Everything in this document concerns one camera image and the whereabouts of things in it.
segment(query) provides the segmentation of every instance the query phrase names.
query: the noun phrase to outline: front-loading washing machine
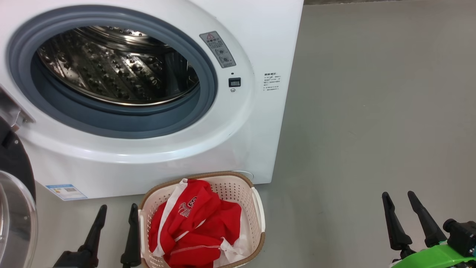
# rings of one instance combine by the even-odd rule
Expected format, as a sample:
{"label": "front-loading washing machine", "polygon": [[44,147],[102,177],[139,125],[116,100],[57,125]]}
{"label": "front-loading washing machine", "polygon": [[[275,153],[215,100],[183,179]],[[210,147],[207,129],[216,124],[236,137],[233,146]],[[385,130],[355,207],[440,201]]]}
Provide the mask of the front-loading washing machine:
{"label": "front-loading washing machine", "polygon": [[64,200],[271,182],[302,0],[1,1],[0,115]]}

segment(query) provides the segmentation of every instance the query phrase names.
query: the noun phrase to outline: blue and white sticker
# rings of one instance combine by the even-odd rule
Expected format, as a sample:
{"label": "blue and white sticker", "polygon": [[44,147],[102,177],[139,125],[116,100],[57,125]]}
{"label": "blue and white sticker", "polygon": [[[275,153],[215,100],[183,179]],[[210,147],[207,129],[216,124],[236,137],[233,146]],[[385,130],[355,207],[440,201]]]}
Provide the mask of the blue and white sticker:
{"label": "blue and white sticker", "polygon": [[46,188],[63,200],[87,199],[87,197],[72,184],[46,185]]}

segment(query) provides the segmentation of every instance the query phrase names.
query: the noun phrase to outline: gray rubber gasket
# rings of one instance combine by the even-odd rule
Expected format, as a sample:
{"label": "gray rubber gasket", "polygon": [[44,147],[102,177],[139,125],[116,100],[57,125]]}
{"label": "gray rubber gasket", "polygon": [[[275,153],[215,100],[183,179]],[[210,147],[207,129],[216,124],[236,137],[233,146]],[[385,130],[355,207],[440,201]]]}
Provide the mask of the gray rubber gasket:
{"label": "gray rubber gasket", "polygon": [[[36,49],[58,33],[89,25],[134,29],[169,44],[194,66],[199,88],[176,102],[141,108],[114,106],[73,91],[65,94],[64,88],[59,90],[65,86],[33,60]],[[46,12],[25,23],[7,51],[11,75],[28,100],[63,124],[106,137],[141,139],[182,130],[208,111],[217,92],[213,64],[195,41],[158,18],[118,7],[74,6]]]}

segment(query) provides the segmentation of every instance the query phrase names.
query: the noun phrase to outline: brown basket rim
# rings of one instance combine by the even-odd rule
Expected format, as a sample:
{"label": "brown basket rim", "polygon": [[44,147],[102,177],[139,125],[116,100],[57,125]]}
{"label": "brown basket rim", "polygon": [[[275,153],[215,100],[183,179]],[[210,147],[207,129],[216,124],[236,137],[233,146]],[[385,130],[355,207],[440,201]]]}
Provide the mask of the brown basket rim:
{"label": "brown basket rim", "polygon": [[[235,176],[235,177],[238,177],[242,180],[244,180],[250,188],[253,188],[254,185],[253,183],[246,177],[244,176],[243,174],[241,173],[238,173],[238,172],[234,172],[234,171],[219,171],[219,172],[209,172],[209,173],[201,173],[201,174],[197,174],[197,175],[192,175],[192,176],[189,176],[187,177],[187,179],[189,180],[196,180],[196,179],[203,179],[203,178],[210,178],[210,177],[219,177],[219,176]],[[144,208],[144,205],[145,205],[145,202],[147,201],[147,199],[150,197],[151,194],[153,194],[154,192],[156,192],[157,190],[159,189],[162,189],[162,188],[165,188],[167,186],[171,186],[171,185],[174,185],[174,184],[178,184],[182,179],[176,179],[176,180],[172,180],[172,181],[169,181],[169,182],[166,182],[166,183],[162,183],[162,184],[159,184],[155,187],[153,187],[152,189],[150,189],[145,195],[144,195],[144,198],[142,199],[142,202],[140,203],[139,205],[139,209],[142,210]],[[253,253],[243,259],[243,260],[240,260],[240,261],[237,261],[237,262],[234,262],[234,263],[230,263],[228,265],[225,265],[225,266],[221,266],[220,268],[234,268],[234,267],[238,267],[238,266],[242,266],[244,264],[247,264],[249,263],[250,261],[252,261],[254,258],[256,258],[256,256],[258,256],[258,254],[261,252],[261,250],[263,249],[263,246],[265,244],[265,232],[262,232],[261,233],[261,237],[259,239],[259,244],[258,244],[258,247],[255,249],[255,251],[253,251]],[[150,268],[149,265],[147,264],[145,258],[142,258],[142,265],[144,267],[147,267],[147,268]]]}

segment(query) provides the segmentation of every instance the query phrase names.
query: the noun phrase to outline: beige laundry basket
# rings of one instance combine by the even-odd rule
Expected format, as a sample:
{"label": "beige laundry basket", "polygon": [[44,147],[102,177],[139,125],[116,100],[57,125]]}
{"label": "beige laundry basket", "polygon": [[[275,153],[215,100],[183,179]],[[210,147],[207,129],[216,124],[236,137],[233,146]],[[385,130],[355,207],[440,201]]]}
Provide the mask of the beige laundry basket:
{"label": "beige laundry basket", "polygon": [[[209,182],[212,191],[217,193],[220,199],[238,202],[248,217],[252,254],[246,259],[222,267],[239,267],[254,259],[263,248],[266,225],[261,199],[251,181],[244,175],[231,171],[199,174],[187,179]],[[167,201],[180,181],[181,179],[178,179],[152,188],[139,206],[140,251],[145,267],[169,267],[163,258],[153,256],[149,250],[149,230],[158,206]]]}

